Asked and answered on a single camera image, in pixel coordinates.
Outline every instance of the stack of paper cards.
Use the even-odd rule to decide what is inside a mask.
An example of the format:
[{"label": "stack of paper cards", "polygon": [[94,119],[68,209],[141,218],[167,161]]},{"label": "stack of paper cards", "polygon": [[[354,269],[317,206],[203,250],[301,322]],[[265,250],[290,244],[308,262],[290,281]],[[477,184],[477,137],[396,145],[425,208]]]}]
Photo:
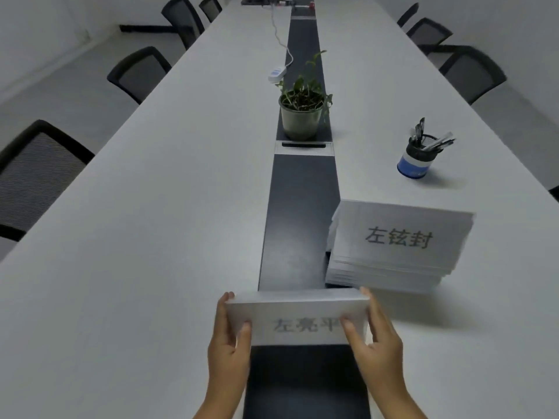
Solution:
[{"label": "stack of paper cards", "polygon": [[369,299],[353,288],[258,291],[227,302],[235,333],[252,323],[252,345],[347,344],[340,317],[363,336]]},{"label": "stack of paper cards", "polygon": [[341,201],[326,250],[326,282],[425,293],[450,274],[473,213]]}]

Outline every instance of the hand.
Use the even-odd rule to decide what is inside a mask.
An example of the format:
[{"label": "hand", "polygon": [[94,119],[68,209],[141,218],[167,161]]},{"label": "hand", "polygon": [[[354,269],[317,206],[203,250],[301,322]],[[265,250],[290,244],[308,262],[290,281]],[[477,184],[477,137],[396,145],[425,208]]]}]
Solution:
[{"label": "hand", "polygon": [[404,346],[374,295],[367,288],[360,291],[370,299],[368,319],[374,343],[365,344],[350,320],[342,318],[342,326],[363,380],[382,410],[384,402],[409,397],[402,365]]},{"label": "hand", "polygon": [[232,292],[225,293],[217,302],[213,336],[208,347],[210,380],[200,408],[211,411],[209,416],[219,419],[233,417],[247,386],[250,365],[250,323],[243,324],[235,337],[227,318],[225,302],[234,296]]}]

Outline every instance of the blue label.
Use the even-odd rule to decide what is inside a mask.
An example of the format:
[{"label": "blue label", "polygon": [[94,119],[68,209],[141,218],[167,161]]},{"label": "blue label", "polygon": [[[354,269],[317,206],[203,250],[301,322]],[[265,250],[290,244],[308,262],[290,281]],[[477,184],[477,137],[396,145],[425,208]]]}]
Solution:
[{"label": "blue label", "polygon": [[429,170],[429,166],[420,168],[419,166],[412,165],[406,159],[404,159],[403,156],[400,159],[397,167],[403,176],[412,177],[414,179],[425,176],[425,174]]}]

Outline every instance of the person's left hand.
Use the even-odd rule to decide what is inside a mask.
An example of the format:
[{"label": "person's left hand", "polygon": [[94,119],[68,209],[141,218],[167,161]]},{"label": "person's left hand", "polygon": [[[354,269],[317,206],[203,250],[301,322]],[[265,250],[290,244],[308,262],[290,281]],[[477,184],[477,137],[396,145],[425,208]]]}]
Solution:
[{"label": "person's left hand", "polygon": [[235,337],[227,318],[225,302],[234,293],[223,294],[217,302],[213,337],[208,347],[210,380],[206,392],[206,407],[219,411],[219,417],[231,418],[247,386],[250,365],[251,326],[243,324]]}]

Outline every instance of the pen holder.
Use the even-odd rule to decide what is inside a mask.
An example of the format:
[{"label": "pen holder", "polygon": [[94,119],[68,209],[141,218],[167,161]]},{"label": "pen holder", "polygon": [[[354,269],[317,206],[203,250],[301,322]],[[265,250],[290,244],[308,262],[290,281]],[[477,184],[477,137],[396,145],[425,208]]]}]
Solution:
[{"label": "pen holder", "polygon": [[[433,139],[430,135],[423,135],[428,139]],[[408,143],[408,147],[406,147],[406,151],[402,155],[402,158],[398,162],[397,168],[398,172],[400,172],[403,176],[410,177],[412,179],[421,179],[427,171],[435,157],[437,157],[437,152],[435,151],[421,151],[424,147],[416,147],[411,144],[411,138]]]}]

